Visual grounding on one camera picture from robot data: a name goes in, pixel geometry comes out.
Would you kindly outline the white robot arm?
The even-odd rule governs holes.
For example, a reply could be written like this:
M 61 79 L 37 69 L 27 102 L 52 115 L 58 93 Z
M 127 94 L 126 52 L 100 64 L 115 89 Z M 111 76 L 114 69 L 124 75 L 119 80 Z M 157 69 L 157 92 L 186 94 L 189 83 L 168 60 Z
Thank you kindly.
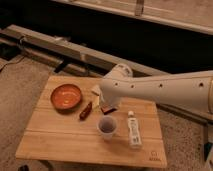
M 134 77 L 132 69 L 120 63 L 99 87 L 101 107 L 115 108 L 122 97 L 131 97 L 213 114 L 213 70 Z

